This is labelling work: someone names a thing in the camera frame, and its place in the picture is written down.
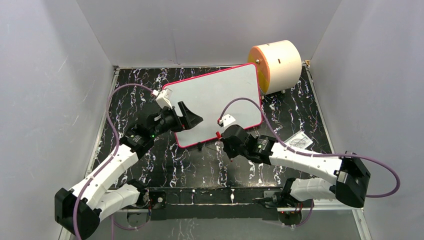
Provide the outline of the pink-framed whiteboard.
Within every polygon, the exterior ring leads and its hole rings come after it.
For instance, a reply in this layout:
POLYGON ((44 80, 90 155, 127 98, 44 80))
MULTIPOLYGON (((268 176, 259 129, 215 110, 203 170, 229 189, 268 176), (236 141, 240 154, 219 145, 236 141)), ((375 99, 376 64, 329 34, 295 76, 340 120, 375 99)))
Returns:
POLYGON ((169 99, 173 106, 182 101, 190 111, 203 118, 194 128, 175 134, 181 148, 213 140, 217 132, 223 132, 218 125, 223 111, 244 129, 256 127, 263 121, 255 106, 261 103, 261 91, 257 69, 252 63, 168 83, 164 89, 171 89, 169 99))

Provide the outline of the red whiteboard marker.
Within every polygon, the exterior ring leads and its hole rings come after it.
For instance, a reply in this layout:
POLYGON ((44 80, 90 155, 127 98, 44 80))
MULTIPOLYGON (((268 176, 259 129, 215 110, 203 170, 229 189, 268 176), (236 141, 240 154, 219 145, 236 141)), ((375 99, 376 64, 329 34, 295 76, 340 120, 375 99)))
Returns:
POLYGON ((218 139, 218 140, 221 140, 222 136, 221 136, 221 134, 220 134, 220 132, 219 132, 219 131, 217 131, 217 132, 215 133, 215 135, 216 135, 216 137, 217 137, 217 139, 218 139))

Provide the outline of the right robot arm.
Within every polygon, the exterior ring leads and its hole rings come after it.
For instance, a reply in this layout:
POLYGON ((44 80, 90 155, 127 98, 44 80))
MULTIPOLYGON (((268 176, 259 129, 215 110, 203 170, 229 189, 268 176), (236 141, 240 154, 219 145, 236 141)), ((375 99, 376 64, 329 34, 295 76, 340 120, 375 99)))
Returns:
POLYGON ((281 193, 288 207, 311 199, 336 199, 353 208, 365 204, 371 174, 359 157, 325 156, 293 146, 283 146, 275 137, 253 136, 239 125, 229 126, 219 137, 232 159, 243 156, 256 164, 288 167, 313 175, 311 179, 289 179, 281 193))

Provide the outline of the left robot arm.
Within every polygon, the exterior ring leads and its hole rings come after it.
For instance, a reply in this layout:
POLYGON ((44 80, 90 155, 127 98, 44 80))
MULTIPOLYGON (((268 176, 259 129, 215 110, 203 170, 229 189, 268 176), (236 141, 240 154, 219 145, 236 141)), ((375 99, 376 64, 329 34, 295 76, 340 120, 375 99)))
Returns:
POLYGON ((136 179, 108 192, 127 169, 137 163, 153 146, 155 138, 168 132, 182 132, 196 127, 203 118, 183 101, 175 107, 154 105, 156 113, 133 123, 118 140, 115 150, 97 168, 71 189, 61 188, 54 196, 54 220, 79 240, 86 240, 100 223, 118 210, 150 204, 149 191, 136 179))

